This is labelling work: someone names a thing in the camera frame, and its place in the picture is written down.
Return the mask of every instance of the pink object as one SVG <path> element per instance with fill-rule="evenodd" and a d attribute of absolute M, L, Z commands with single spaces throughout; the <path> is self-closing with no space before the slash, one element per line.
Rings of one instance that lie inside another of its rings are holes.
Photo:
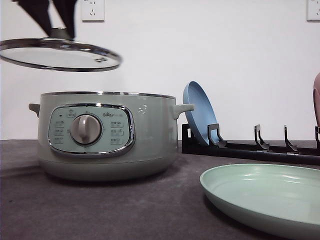
<path fill-rule="evenodd" d="M 313 84 L 313 104 L 316 124 L 320 127 L 320 73 L 315 77 Z"/>

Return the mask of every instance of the cooker control panel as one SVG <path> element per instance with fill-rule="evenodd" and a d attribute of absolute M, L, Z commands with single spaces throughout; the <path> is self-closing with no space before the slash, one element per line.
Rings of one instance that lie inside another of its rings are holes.
<path fill-rule="evenodd" d="M 77 157 L 121 155 L 135 142 L 133 117 L 120 105 L 59 106 L 51 114 L 48 142 L 53 150 Z"/>

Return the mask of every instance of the white wall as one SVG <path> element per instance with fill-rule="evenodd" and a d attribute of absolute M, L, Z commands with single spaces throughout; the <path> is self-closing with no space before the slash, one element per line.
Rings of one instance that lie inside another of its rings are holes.
<path fill-rule="evenodd" d="M 58 72 L 1 61 L 1 138 L 36 139 L 28 103 L 56 91 L 121 91 L 176 96 L 189 81 L 206 90 L 225 139 L 314 139 L 313 82 L 320 72 L 320 23 L 305 0 L 108 0 L 106 22 L 82 23 L 76 40 L 122 55 L 116 70 Z M 54 27 L 61 20 L 50 9 Z M 1 0 L 1 39 L 41 38 L 19 6 Z M 178 120 L 179 136 L 181 124 Z"/>

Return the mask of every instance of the cooker handle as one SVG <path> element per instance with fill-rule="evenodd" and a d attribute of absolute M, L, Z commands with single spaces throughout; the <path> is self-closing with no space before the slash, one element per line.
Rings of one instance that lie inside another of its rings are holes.
<path fill-rule="evenodd" d="M 194 104 L 181 104 L 181 105 L 174 105 L 173 106 L 173 119 L 178 119 L 179 115 L 187 112 L 195 110 Z"/>
<path fill-rule="evenodd" d="M 29 110 L 34 111 L 36 116 L 39 117 L 40 104 L 29 103 Z"/>

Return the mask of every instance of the glass lid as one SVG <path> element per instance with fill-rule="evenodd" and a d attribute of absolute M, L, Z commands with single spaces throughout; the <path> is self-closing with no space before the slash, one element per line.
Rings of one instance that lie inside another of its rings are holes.
<path fill-rule="evenodd" d="M 57 38 L 1 41 L 0 57 L 20 66 L 68 72 L 109 71 L 122 62 L 117 53 L 108 49 Z"/>

